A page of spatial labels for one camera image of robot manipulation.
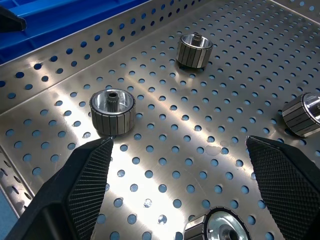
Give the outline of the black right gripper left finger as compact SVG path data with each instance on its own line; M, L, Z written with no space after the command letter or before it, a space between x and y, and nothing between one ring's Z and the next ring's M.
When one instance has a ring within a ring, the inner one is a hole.
M8 240L89 240L104 200L113 139L73 150L10 230Z

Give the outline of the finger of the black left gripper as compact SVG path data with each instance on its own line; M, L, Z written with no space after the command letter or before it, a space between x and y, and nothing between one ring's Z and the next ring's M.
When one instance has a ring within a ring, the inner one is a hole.
M18 17L10 10L0 6L0 31L1 32L19 32L27 27L26 20Z

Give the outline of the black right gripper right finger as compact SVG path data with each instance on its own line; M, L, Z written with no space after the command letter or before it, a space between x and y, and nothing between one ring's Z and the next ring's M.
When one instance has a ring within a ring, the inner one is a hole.
M298 148L263 137L245 142L262 200L286 240L320 238L320 169Z

